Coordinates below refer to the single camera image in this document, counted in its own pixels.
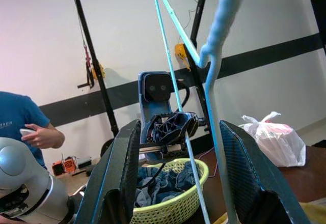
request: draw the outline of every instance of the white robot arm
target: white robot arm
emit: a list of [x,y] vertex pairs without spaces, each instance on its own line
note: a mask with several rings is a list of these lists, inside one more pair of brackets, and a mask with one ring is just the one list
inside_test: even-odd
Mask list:
[[0,215],[29,223],[71,221],[64,184],[41,167],[20,141],[0,137]]

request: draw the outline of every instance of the blue clothing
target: blue clothing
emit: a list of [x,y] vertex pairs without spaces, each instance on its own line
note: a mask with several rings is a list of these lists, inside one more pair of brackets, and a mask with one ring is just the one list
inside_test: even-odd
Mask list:
[[[137,185],[145,185],[157,171],[158,168],[155,167],[140,167],[138,169]],[[149,186],[136,189],[135,207],[145,207],[170,200],[187,191],[194,184],[195,178],[190,161],[185,163],[184,169],[180,173],[173,170],[161,171]]]
[[[0,137],[9,137],[21,141],[20,129],[25,124],[47,127],[50,120],[40,108],[27,96],[0,92]],[[37,162],[45,167],[42,151],[25,143]]]

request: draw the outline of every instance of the blue t-shirt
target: blue t-shirt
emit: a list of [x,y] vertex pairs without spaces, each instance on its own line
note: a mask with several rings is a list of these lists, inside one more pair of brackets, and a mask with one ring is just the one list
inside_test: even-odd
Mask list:
[[[0,137],[9,137],[21,141],[20,129],[25,124],[47,127],[50,120],[28,97],[13,93],[0,92]],[[42,151],[25,143],[37,162],[45,167]]]

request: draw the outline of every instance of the yellow-green basket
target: yellow-green basket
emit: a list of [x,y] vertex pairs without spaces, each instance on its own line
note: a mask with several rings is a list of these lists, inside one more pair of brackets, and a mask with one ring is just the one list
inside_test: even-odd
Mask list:
[[[184,168],[184,164],[190,161],[190,159],[175,159],[168,162],[163,171],[173,170],[174,172],[181,172]],[[200,171],[200,186],[203,190],[203,185],[208,177],[207,165],[200,161],[195,160],[199,166]],[[161,164],[151,165],[150,167],[160,167]],[[196,186],[186,192],[176,196],[173,199],[167,200],[160,204],[151,205],[142,208],[133,209],[133,217],[131,224],[178,224],[183,223],[189,219],[199,207],[199,198],[196,190]]]

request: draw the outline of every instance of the white plastic bag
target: white plastic bag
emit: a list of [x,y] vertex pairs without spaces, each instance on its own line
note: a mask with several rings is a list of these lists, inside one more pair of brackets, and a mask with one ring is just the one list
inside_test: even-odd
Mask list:
[[288,125],[270,123],[281,115],[271,112],[261,122],[249,116],[242,116],[247,124],[240,125],[258,144],[260,150],[276,166],[303,166],[306,163],[306,145],[295,130]]

